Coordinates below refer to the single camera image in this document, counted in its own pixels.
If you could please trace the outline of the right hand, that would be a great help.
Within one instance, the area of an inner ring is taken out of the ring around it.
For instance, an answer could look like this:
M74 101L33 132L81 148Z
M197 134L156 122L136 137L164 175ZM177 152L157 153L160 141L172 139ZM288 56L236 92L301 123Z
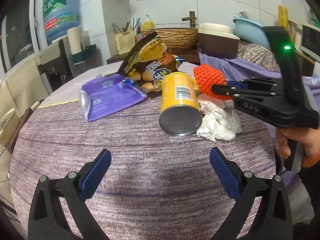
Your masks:
M291 155L289 141L296 141L304 147L303 168L310 168L319 161L319 128L311 129L294 126L290 128L276 128L276 141L280 155L287 159Z

